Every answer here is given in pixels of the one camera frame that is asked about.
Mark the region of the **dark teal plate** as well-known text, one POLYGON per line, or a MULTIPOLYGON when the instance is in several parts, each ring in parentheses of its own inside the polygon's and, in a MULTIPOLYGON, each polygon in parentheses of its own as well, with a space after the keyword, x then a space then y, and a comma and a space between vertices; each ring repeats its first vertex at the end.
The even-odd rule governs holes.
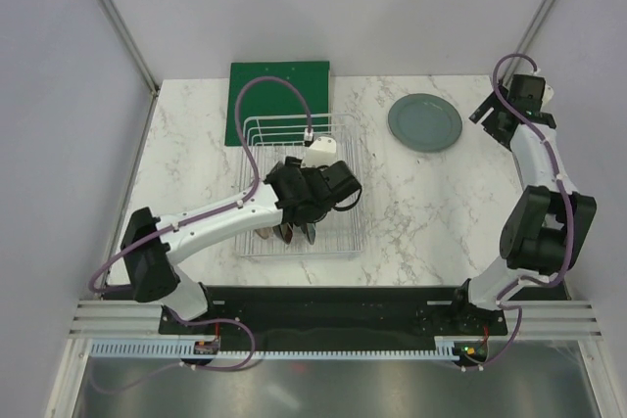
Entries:
POLYGON ((306 237, 308 243, 313 245, 316 239, 316 228, 314 223, 306 223, 301 226, 301 231, 306 237))

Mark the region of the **red and black plate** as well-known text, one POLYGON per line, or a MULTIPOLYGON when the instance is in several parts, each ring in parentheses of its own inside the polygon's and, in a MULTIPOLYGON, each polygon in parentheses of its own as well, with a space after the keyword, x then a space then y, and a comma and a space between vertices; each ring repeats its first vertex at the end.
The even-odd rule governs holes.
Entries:
POLYGON ((294 236, 293 225, 289 223, 276 225, 273 227, 273 233, 284 244, 290 245, 294 236))

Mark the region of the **pink-brown plate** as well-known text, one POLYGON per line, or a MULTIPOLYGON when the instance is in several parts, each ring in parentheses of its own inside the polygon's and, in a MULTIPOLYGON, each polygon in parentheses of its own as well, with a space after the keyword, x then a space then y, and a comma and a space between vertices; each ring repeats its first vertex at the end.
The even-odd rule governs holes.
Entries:
POLYGON ((256 229, 255 233, 262 238, 263 240, 267 240, 273 233, 271 227, 256 229))

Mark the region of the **white wire dish rack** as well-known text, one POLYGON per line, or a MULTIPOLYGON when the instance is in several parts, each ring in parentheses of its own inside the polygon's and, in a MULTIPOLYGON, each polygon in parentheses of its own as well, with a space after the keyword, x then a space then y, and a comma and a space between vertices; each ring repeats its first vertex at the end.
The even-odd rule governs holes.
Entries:
MULTIPOLYGON (((336 159, 344 161, 359 182, 364 183, 361 131, 355 116, 339 113, 330 114, 330 122, 326 130, 317 132, 313 129, 313 134, 315 137, 328 135, 335 139, 337 142, 336 159)), ((301 143, 265 142, 250 146, 247 142, 247 145, 255 158, 260 177, 265 177, 277 163, 283 162, 287 157, 301 159, 306 150, 304 135, 301 143)), ((334 257, 359 253, 364 239, 363 206, 364 199, 360 199, 351 210, 331 211, 315 225, 316 239, 313 245, 308 243, 300 228, 293 229, 294 236, 290 245, 284 244, 274 233, 267 240, 263 240, 255 232, 247 232, 235 237, 236 253, 253 259, 280 256, 334 257)))

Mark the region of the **light green-grey plate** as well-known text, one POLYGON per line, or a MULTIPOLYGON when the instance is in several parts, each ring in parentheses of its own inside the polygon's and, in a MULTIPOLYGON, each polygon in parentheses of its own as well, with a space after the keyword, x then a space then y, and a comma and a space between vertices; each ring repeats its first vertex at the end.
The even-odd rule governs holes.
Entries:
POLYGON ((416 93, 397 100, 387 115, 391 134, 420 153, 438 153, 456 144, 462 134, 457 109, 435 95, 416 93))

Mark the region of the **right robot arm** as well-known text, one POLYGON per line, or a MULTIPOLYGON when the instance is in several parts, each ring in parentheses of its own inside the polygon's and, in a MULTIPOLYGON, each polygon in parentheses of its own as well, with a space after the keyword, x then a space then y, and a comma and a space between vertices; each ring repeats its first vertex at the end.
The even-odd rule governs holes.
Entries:
POLYGON ((494 321, 503 301, 527 286, 560 283, 581 252, 597 202, 579 192, 562 169, 554 117, 542 110, 546 81, 517 74, 471 115, 512 154, 522 194, 499 241, 499 256, 456 289, 451 326, 471 333, 494 321))

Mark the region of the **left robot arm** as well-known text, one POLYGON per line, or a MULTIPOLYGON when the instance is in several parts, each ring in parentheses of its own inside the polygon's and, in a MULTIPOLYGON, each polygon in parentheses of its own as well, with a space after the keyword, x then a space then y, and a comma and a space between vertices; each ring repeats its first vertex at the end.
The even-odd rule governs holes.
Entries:
POLYGON ((121 254, 131 298, 158 302, 172 310, 194 333, 215 322, 204 288, 177 266, 190 256, 239 234, 282 224, 308 227, 333 210, 347 211, 358 201, 362 185, 349 166, 338 161, 301 167, 294 158, 277 163, 262 181, 214 205, 185 215, 156 216, 136 210, 121 240, 121 254))

